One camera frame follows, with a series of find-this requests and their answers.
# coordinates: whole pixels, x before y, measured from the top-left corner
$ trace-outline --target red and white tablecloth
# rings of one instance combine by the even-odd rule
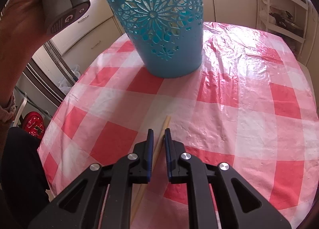
[[[295,228],[319,178],[319,122],[310,87],[280,37],[205,23],[201,67],[152,76],[127,35],[100,54],[71,89],[39,148],[54,194],[92,163],[109,165],[159,136],[213,165],[230,163]],[[132,228],[187,228],[186,186],[168,183],[164,149]]]

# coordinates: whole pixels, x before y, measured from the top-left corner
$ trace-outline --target red slipper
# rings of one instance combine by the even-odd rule
[[[42,140],[45,126],[41,114],[35,111],[28,113],[23,119],[22,129]]]

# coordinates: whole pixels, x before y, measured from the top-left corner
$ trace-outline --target chopstick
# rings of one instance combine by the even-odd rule
[[[159,157],[159,153],[160,153],[161,148],[163,146],[163,138],[164,138],[165,129],[168,128],[170,121],[171,121],[171,117],[166,116],[165,121],[164,121],[163,126],[162,126],[162,130],[161,130],[159,138],[157,140],[156,147],[155,147],[154,152],[153,152],[152,171],[154,170],[157,159]],[[136,195],[136,198],[134,200],[134,203],[133,203],[132,209],[131,209],[131,218],[130,218],[131,224],[135,218],[135,215],[138,211],[139,206],[141,205],[143,196],[144,196],[145,191],[146,191],[146,187],[147,187],[147,184],[141,184],[140,188],[138,189],[138,193]]]

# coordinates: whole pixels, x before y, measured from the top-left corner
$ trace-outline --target person's leg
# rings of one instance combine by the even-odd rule
[[[18,127],[9,130],[1,161],[1,185],[12,215],[27,228],[47,205],[49,189],[37,152],[40,140]]]

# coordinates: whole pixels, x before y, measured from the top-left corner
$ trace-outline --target blue container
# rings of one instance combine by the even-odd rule
[[[202,62],[203,0],[107,0],[147,70],[176,78]]]

